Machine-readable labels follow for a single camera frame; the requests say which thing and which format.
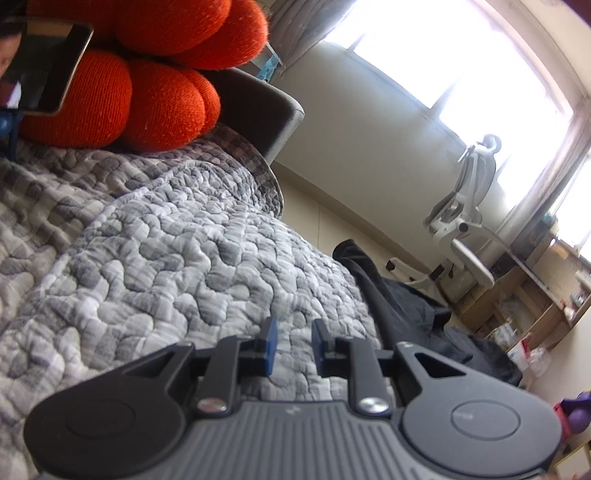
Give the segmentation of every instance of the gray ribbed surface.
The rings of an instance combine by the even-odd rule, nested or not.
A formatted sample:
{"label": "gray ribbed surface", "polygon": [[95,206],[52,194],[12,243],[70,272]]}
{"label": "gray ribbed surface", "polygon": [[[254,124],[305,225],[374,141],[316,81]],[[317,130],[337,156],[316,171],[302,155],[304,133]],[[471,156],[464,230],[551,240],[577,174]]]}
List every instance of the gray ribbed surface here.
{"label": "gray ribbed surface", "polygon": [[[126,480],[163,479],[444,480],[447,477],[411,457],[387,422],[355,417],[342,402],[245,402],[239,413],[230,418],[195,423],[180,448],[167,460]],[[56,477],[45,474],[38,480],[56,480]]]}

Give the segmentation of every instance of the floor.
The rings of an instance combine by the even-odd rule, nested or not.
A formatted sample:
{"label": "floor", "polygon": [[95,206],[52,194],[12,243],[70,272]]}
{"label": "floor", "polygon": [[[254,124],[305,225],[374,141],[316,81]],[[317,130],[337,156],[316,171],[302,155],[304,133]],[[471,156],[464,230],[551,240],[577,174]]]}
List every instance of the floor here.
{"label": "floor", "polygon": [[389,275],[386,262],[393,256],[363,232],[293,185],[279,179],[285,201],[282,220],[326,255],[343,240],[352,238],[374,261],[382,275]]}

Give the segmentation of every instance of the metal screw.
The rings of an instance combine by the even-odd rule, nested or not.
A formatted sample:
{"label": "metal screw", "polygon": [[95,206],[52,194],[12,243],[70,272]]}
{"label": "metal screw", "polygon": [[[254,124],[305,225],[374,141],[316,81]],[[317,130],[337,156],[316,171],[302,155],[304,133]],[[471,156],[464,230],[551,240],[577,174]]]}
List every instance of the metal screw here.
{"label": "metal screw", "polygon": [[359,400],[359,408],[367,413],[383,413],[389,405],[388,402],[378,397],[365,397]]}
{"label": "metal screw", "polygon": [[228,409],[228,405],[221,398],[202,398],[197,402],[197,408],[203,413],[221,413]]}

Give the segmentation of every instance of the gray quilted blanket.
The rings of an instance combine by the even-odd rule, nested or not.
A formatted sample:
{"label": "gray quilted blanket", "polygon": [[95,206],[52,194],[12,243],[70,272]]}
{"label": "gray quilted blanket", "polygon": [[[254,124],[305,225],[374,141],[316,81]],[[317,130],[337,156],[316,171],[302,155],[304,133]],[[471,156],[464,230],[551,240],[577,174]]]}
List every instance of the gray quilted blanket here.
{"label": "gray quilted blanket", "polygon": [[225,127],[143,156],[23,143],[0,200],[2,479],[35,474],[22,427],[39,401],[180,339],[277,316],[273,373],[242,393],[286,400],[345,394],[316,375],[315,318],[379,346],[353,277],[280,221],[273,173]]}

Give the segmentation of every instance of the bright window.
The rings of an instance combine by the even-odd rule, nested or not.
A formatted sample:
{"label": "bright window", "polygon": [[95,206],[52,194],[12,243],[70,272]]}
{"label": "bright window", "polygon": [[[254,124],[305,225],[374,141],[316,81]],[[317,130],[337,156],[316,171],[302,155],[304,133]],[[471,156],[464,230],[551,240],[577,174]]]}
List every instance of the bright window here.
{"label": "bright window", "polygon": [[465,143],[498,135],[497,181],[509,207],[566,132],[570,113],[470,0],[358,0],[327,41],[394,80]]}
{"label": "bright window", "polygon": [[591,199],[589,185],[591,161],[587,155],[550,212],[558,219],[558,237],[591,261],[591,219],[587,212]]}

